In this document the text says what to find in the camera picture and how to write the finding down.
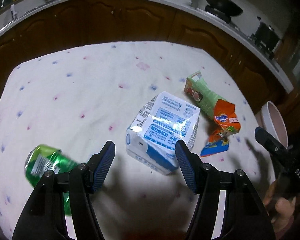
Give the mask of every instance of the barcode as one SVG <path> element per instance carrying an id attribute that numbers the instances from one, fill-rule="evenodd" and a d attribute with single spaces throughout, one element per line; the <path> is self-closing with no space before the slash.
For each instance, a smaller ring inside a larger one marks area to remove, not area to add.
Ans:
<path id="1" fill-rule="evenodd" d="M 150 112 L 146 111 L 145 109 L 141 109 L 139 112 L 139 115 L 143 118 L 147 118 L 149 116 Z"/>
<path id="2" fill-rule="evenodd" d="M 143 124 L 145 123 L 145 121 L 146 121 L 146 118 L 142 118 L 142 116 L 140 116 L 140 115 L 137 115 L 137 117 L 136 117 L 136 122 L 138 122 L 137 123 L 137 126 L 140 126 L 140 127 L 142 127 L 143 126 Z"/>
<path id="3" fill-rule="evenodd" d="M 50 161 L 48 158 L 43 157 L 42 155 L 38 155 L 31 174 L 34 176 L 41 177 L 46 171 L 53 170 L 54 173 L 58 173 L 60 171 L 60 168 L 57 167 L 52 161 Z"/>

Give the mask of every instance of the white bedsheet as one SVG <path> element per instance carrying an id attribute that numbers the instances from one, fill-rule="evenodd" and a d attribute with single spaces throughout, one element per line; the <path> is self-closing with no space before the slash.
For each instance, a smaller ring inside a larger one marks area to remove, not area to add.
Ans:
<path id="1" fill-rule="evenodd" d="M 210 55 L 167 42 L 89 45 L 22 63 L 8 78 L 0 100 L 0 226 L 4 234 L 12 237 L 33 190 L 24 164 L 35 146 L 59 148 L 81 163 L 107 140 L 115 143 L 116 156 L 104 187 L 91 197 L 105 239 L 120 239 L 124 231 L 186 231 L 197 196 L 186 187 L 180 169 L 163 176 L 128 156 L 125 134 L 139 109 L 161 91 L 191 101 L 183 88 L 186 77 L 197 70 L 211 90 L 236 104 L 242 125 L 229 138 L 229 151 L 202 161 L 222 171 L 242 168 L 258 190 L 267 188 L 274 172 L 268 152 L 254 139 L 256 119 L 235 82 Z M 201 113 L 192 152 L 200 153 L 212 130 Z M 75 237 L 71 218 L 67 223 L 69 236 Z M 214 236 L 221 225 L 219 217 Z"/>

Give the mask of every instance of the blue gripper pad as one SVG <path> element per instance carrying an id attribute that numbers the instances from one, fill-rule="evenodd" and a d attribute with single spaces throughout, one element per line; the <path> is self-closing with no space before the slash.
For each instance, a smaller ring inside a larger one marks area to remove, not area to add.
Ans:
<path id="1" fill-rule="evenodd" d="M 263 129 L 263 128 L 257 127 L 257 128 L 254 130 L 254 133 L 256 134 L 260 129 Z"/>
<path id="2" fill-rule="evenodd" d="M 107 141 L 99 154 L 94 154 L 87 165 L 93 171 L 91 189 L 93 192 L 100 189 L 106 179 L 115 155 L 115 145 L 112 141 Z"/>
<path id="3" fill-rule="evenodd" d="M 200 157 L 191 153 L 183 140 L 176 142 L 175 152 L 188 188 L 195 194 L 202 193 L 205 177 L 201 169 L 202 161 Z"/>

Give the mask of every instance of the green can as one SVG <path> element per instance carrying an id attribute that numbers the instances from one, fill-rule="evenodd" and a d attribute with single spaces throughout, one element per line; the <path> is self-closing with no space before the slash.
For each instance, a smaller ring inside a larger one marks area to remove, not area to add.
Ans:
<path id="1" fill-rule="evenodd" d="M 34 148 L 25 163 L 25 174 L 30 184 L 35 187 L 41 176 L 48 170 L 56 174 L 72 170 L 78 163 L 70 160 L 61 150 L 41 144 Z M 71 216 L 69 192 L 63 194 L 65 214 Z"/>

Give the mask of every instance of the orange snack wrapper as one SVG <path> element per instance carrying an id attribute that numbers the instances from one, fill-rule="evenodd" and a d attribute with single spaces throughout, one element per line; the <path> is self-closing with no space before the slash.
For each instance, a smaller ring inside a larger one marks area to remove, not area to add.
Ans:
<path id="1" fill-rule="evenodd" d="M 219 125 L 219 128 L 209 136 L 207 145 L 201 151 L 201 157 L 224 152 L 229 149 L 227 137 L 238 133 L 241 128 L 234 110 L 235 104 L 218 99 L 213 110 L 213 120 Z"/>

